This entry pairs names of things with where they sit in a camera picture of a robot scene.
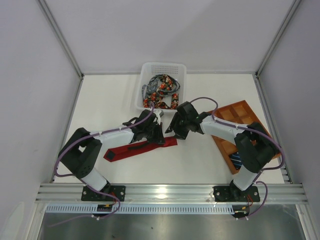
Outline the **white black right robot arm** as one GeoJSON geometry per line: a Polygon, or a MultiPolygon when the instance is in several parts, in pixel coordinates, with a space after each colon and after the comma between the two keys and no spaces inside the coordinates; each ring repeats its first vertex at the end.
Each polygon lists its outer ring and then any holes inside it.
{"type": "Polygon", "coordinates": [[[215,111],[198,113],[193,104],[186,101],[177,107],[165,132],[173,132],[179,140],[185,140],[189,132],[194,132],[215,136],[235,145],[242,166],[229,187],[234,193],[244,192],[264,171],[276,169],[265,165],[276,155],[283,154],[283,150],[260,123],[234,123],[215,116],[215,111]]]}

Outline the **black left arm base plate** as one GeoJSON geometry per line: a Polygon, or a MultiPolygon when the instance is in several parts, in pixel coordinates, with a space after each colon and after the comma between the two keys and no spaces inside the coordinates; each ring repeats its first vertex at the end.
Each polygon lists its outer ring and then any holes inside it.
{"type": "Polygon", "coordinates": [[[120,202],[125,200],[126,186],[124,185],[107,185],[98,192],[91,190],[88,186],[82,189],[81,200],[84,202],[112,202],[115,201],[111,196],[119,199],[120,202]]]}

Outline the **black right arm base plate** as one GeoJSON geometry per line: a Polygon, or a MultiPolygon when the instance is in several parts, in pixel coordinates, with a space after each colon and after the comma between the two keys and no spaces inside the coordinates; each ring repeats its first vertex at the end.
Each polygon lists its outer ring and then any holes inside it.
{"type": "Polygon", "coordinates": [[[213,196],[216,202],[260,202],[258,188],[250,186],[247,190],[241,191],[229,185],[217,185],[213,187],[213,196]]]}

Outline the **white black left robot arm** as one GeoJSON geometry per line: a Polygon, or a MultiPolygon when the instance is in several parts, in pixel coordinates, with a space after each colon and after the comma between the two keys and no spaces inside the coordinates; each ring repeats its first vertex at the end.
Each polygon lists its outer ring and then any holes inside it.
{"type": "Polygon", "coordinates": [[[101,191],[109,182],[95,168],[100,152],[132,146],[134,143],[146,139],[149,144],[163,145],[165,138],[161,117],[162,110],[151,112],[142,111],[134,123],[128,121],[115,130],[91,133],[85,128],[77,129],[59,153],[60,162],[84,184],[95,191],[101,191]]]}

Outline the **red necktie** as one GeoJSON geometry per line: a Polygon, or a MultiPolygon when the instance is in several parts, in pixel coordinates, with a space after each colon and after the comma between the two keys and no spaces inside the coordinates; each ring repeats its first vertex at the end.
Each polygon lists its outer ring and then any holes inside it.
{"type": "Polygon", "coordinates": [[[177,145],[177,139],[174,137],[165,137],[164,144],[142,141],[108,149],[103,158],[112,163],[129,157],[141,155],[158,148],[168,148],[177,145]]]}

